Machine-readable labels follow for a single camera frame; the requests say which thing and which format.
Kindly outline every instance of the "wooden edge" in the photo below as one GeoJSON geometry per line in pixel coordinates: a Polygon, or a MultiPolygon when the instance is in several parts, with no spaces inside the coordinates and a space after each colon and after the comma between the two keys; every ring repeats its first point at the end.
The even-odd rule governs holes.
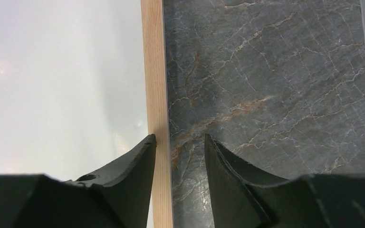
{"type": "Polygon", "coordinates": [[[173,227],[163,1],[141,0],[149,134],[157,140],[152,202],[155,228],[173,227]]]}

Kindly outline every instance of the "wooden strip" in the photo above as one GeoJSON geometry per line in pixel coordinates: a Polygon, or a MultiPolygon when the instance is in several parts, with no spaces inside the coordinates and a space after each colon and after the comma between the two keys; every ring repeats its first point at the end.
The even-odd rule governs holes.
{"type": "Polygon", "coordinates": [[[163,1],[141,0],[149,133],[157,140],[152,202],[154,228],[173,227],[163,1]]]}

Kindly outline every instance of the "screw hole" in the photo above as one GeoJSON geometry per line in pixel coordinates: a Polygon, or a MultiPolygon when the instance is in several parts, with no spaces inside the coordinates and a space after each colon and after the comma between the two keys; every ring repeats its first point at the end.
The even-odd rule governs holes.
{"type": "Polygon", "coordinates": [[[93,174],[86,174],[86,175],[83,175],[81,177],[79,177],[76,181],[90,181],[90,180],[93,180],[95,179],[96,176],[93,175],[93,174]]]}

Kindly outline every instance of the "glossy white panel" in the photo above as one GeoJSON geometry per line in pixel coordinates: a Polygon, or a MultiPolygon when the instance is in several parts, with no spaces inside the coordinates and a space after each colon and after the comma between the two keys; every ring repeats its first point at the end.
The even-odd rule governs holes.
{"type": "Polygon", "coordinates": [[[139,0],[0,0],[0,173],[76,179],[146,135],[139,0]]]}

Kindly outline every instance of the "light wood trim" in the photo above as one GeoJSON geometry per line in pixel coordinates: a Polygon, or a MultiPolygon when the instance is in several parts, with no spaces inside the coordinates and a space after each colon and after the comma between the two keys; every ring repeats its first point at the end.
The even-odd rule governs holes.
{"type": "Polygon", "coordinates": [[[141,0],[149,133],[157,140],[152,203],[154,228],[173,227],[163,1],[141,0]]]}

